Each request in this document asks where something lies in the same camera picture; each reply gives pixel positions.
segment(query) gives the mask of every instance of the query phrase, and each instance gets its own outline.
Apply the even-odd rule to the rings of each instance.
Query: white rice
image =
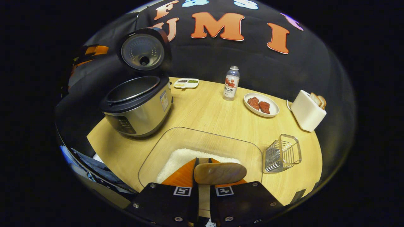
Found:
[[[161,183],[183,165],[188,163],[194,158],[213,158],[219,162],[235,162],[241,164],[241,162],[235,158],[224,158],[217,155],[204,153],[200,151],[194,151],[191,149],[177,149],[175,150],[167,160],[163,169],[157,175],[156,183]]]

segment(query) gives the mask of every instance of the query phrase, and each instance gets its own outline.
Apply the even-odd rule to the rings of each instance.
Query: rice cooker control panel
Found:
[[[132,125],[129,123],[128,119],[124,116],[111,116],[105,114],[105,118],[109,121],[114,129],[120,132],[136,134]]]

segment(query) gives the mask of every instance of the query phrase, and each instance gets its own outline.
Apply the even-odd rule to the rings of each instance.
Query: stainless steel rice cooker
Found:
[[[120,42],[118,57],[134,79],[112,89],[101,101],[105,118],[118,132],[146,137],[156,132],[173,103],[165,72],[171,61],[166,33],[155,27],[137,30]]]

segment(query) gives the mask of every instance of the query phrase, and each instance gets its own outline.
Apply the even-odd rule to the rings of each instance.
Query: wooden table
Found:
[[[290,204],[298,191],[306,189],[303,196],[311,192],[322,170],[321,149],[316,133],[300,129],[286,106],[286,100],[262,93],[275,101],[280,109],[275,117],[263,118],[251,112],[243,103],[244,95],[255,91],[239,87],[235,99],[226,101],[222,98],[223,88],[224,84],[203,80],[195,89],[181,90],[172,86],[172,112],[162,129],[148,139],[123,137],[105,118],[87,138],[108,168],[140,192],[143,187],[137,176],[139,169],[162,134],[170,128],[181,126],[244,140],[258,146],[261,152],[280,134],[288,134],[299,140],[301,163],[284,172],[264,174],[262,184],[283,205]],[[225,119],[232,119],[231,124],[225,124]]]

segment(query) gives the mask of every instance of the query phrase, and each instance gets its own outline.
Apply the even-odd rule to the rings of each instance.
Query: black cloth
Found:
[[[110,50],[107,55],[79,66],[70,79],[70,94],[59,104],[59,108],[63,109],[59,113],[64,119],[61,134],[70,136],[72,143],[82,141],[89,145],[85,136],[103,118],[98,109],[99,100],[111,88],[131,78],[131,75],[119,73],[122,65],[115,55],[116,41],[124,34],[157,23],[164,23],[162,29],[169,34],[167,20],[178,17],[176,35],[170,42],[171,76],[223,83],[226,71],[231,65],[236,65],[241,74],[240,87],[292,102],[300,90],[325,97],[327,115],[316,128],[316,134],[323,159],[320,181],[330,177],[344,160],[353,141],[356,103],[348,75],[328,46],[304,24],[299,24],[304,29],[301,31],[280,12],[259,2],[256,2],[257,10],[239,7],[226,0],[191,7],[182,7],[179,2],[168,11],[168,15],[154,20],[156,8],[169,2],[159,2],[139,14],[123,15],[85,43],[106,45]],[[244,15],[241,21],[244,40],[222,39],[220,34],[223,30],[215,38],[209,34],[206,38],[191,38],[195,30],[192,14],[199,12],[208,12],[216,20],[226,13]],[[271,39],[271,28],[267,23],[282,26],[290,32],[286,43],[288,54],[267,47]],[[90,146],[86,149],[89,152],[84,154],[94,154]]]

